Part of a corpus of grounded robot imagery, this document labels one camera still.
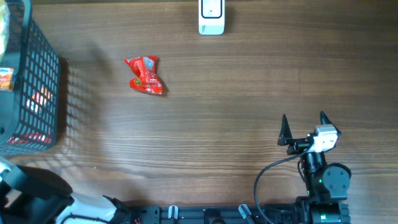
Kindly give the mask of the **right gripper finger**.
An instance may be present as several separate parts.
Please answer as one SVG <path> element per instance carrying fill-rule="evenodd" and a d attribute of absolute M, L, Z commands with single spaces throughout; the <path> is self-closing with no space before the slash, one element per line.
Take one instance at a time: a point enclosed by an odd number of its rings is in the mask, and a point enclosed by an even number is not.
<path fill-rule="evenodd" d="M 338 136 L 341 135 L 341 131 L 329 120 L 328 116 L 326 115 L 326 113 L 324 111 L 320 112 L 320 122 L 321 122 L 321 124 L 332 125 L 336 129 L 337 135 Z"/>
<path fill-rule="evenodd" d="M 291 145 L 293 142 L 292 133 L 290 130 L 289 122 L 285 114 L 282 115 L 282 124 L 280 129 L 279 138 L 277 144 L 279 146 Z"/>

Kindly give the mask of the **red crinkled snack packet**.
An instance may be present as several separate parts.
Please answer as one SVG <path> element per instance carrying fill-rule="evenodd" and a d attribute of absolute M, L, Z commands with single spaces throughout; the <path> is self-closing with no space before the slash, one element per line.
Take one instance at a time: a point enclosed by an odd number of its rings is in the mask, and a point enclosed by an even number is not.
<path fill-rule="evenodd" d="M 129 81 L 130 88 L 144 93 L 162 94 L 162 84 L 156 75 L 156 60 L 156 55 L 124 59 L 124 62 L 136 76 Z"/>

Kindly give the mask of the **yellow snack bag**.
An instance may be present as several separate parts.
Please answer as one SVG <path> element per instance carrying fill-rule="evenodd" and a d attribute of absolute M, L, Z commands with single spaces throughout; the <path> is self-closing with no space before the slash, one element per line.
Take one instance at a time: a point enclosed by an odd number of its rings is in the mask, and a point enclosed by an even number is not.
<path fill-rule="evenodd" d="M 3 59 L 4 54 L 6 52 L 7 43 L 9 39 L 9 20 L 10 20 L 10 12 L 5 0 L 1 0 L 1 8 L 0 8 L 0 35 L 1 35 L 1 45 L 0 45 L 0 60 Z"/>

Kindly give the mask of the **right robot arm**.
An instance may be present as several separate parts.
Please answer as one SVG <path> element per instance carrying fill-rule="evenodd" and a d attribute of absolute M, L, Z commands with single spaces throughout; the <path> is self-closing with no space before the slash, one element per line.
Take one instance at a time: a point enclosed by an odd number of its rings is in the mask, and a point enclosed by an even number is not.
<path fill-rule="evenodd" d="M 287 155 L 299 156 L 301 176 L 307 196 L 297 197 L 294 203 L 295 223 L 351 223 L 348 198 L 351 170 L 340 163 L 327 163 L 325 153 L 336 147 L 341 131 L 320 112 L 320 124 L 305 138 L 292 136 L 286 115 L 277 144 L 287 146 Z"/>

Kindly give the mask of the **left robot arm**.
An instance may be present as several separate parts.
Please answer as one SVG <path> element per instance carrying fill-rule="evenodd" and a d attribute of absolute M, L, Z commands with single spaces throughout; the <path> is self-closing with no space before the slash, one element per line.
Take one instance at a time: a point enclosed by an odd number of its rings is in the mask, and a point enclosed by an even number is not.
<path fill-rule="evenodd" d="M 116 198 L 75 193 L 56 173 L 1 158 L 1 223 L 131 223 Z"/>

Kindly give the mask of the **white barcode scanner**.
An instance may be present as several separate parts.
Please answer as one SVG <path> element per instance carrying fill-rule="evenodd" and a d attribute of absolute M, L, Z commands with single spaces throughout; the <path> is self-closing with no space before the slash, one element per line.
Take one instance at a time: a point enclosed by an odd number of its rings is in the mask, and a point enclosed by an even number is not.
<path fill-rule="evenodd" d="M 225 0 L 198 0 L 198 31 L 221 35 L 225 28 Z"/>

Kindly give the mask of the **grey plastic shopping basket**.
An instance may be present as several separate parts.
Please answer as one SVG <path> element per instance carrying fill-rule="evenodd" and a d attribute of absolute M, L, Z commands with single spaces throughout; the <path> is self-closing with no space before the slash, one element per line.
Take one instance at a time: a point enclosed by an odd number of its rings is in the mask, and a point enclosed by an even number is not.
<path fill-rule="evenodd" d="M 6 0 L 9 39 L 2 71 L 13 73 L 1 92 L 1 155 L 46 151 L 57 140 L 60 60 L 32 16 L 28 0 Z"/>

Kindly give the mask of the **orange juice carton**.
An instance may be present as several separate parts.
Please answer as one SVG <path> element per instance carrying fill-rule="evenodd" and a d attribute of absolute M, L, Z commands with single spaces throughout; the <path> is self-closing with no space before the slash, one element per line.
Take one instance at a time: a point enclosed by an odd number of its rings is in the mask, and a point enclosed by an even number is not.
<path fill-rule="evenodd" d="M 13 68 L 1 68 L 0 71 L 0 88 L 1 91 L 13 91 L 16 76 Z"/>

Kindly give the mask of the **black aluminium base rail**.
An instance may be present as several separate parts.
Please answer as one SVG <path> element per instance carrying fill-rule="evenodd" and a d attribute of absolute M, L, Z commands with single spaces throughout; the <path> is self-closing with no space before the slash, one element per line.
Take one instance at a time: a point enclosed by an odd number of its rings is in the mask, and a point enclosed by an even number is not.
<path fill-rule="evenodd" d="M 347 204 L 283 203 L 267 204 L 261 209 L 246 204 L 232 207 L 132 208 L 132 224 L 350 224 Z"/>

